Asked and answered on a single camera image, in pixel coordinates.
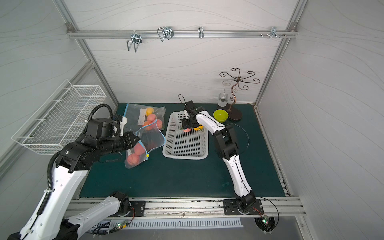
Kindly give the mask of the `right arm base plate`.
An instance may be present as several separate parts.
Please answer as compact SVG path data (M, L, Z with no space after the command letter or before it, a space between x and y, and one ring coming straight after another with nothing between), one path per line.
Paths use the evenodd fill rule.
M224 214L226 216L237 216L237 215L263 215L264 214L264 208L262 205L262 201L260 199L256 199L253 206L246 210L245 212L241 212L238 208L238 205L236 203L235 199L224 199L222 200L222 203L219 204L220 207L224 209Z

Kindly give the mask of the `white plastic perforated basket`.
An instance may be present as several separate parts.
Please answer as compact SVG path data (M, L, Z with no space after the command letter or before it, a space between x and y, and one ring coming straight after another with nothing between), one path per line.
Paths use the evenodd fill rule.
M184 132L183 112L173 112L170 115L166 132L166 143L163 145L163 155L166 158L181 160L202 160L209 153L209 132L206 129Z

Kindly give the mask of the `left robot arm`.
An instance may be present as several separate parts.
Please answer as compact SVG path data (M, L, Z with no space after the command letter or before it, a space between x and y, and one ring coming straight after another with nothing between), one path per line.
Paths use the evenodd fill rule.
M101 203L77 216L65 218L65 212L82 180L102 156L132 149L140 140L133 132L124 132L126 117L115 120L97 118L88 121L83 140L67 144L48 164L48 187L26 225L10 240L77 240L91 227L112 216L131 212L129 197L114 192Z

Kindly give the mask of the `yellow peach back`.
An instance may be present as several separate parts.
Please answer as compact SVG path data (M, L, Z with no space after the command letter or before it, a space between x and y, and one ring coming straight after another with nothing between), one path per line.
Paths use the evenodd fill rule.
M204 128L203 125L199 125L198 127L194 128L195 131L201 131Z

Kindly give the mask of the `clear zip-top bag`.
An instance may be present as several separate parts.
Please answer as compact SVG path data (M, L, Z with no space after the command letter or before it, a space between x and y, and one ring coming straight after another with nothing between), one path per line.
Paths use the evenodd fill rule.
M152 129L150 131L146 131L146 130L144 130L143 127L141 127L139 130L137 130L135 132L135 136L140 138L138 143L140 143L146 149L146 153L143 155L140 155L140 163L139 164L148 160L150 152L162 147L166 142L166 138L165 138L164 134L161 132L161 130L159 130L157 128L156 122L152 123ZM133 153L135 153L134 148L127 150L126 151L126 159L129 155L131 155ZM125 167L127 169L134 168L134 167L129 166L126 163L126 160L125 160Z
M124 126L124 132L136 132L141 127L143 127L144 122L147 121L146 108L154 108L154 114L157 116L157 119L160 119L163 122L162 130L165 129L165 107L153 107L140 104L121 103L117 108L116 114L127 118L127 123Z

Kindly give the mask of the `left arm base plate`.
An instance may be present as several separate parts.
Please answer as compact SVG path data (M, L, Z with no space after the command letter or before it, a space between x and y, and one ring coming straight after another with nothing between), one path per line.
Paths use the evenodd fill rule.
M121 203L118 211L115 214L111 215L111 217L142 217L144 215L145 206L145 201L125 201Z

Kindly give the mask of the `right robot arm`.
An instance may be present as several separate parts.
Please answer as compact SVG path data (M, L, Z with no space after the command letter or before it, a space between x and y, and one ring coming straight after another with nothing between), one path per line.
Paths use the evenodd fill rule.
M194 129L203 126L212 134L215 151L227 166L234 185L236 204L241 214L248 214L256 203L256 196L244 174L238 139L233 127L219 123L203 107L196 107L193 101L184 103L185 118L182 128Z

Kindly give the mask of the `orange red peach front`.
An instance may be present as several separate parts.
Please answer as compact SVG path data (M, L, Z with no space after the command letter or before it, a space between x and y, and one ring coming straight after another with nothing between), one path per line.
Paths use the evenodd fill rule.
M146 131L150 131L152 129L152 121L145 121L143 124L143 128Z

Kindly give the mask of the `orange yellow peach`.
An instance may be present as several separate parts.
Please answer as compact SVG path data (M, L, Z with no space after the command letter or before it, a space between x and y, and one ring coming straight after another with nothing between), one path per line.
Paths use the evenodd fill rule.
M154 108L146 108L146 116L148 117L149 115L154 113Z

